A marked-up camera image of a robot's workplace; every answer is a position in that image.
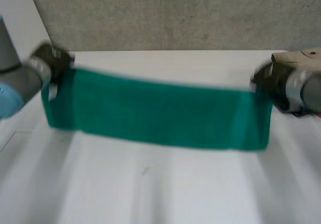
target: green towel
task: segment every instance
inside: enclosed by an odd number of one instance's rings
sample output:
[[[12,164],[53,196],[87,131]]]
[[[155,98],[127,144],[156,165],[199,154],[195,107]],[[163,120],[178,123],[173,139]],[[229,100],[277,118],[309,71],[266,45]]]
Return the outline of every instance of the green towel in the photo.
[[[200,149],[261,150],[272,102],[249,91],[181,86],[70,69],[57,97],[42,92],[49,125],[62,130]]]

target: concrete wall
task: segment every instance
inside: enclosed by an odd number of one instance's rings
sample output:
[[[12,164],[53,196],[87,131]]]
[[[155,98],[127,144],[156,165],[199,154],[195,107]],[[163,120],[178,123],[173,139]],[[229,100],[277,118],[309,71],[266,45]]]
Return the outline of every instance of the concrete wall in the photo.
[[[34,0],[75,51],[321,46],[321,0]]]

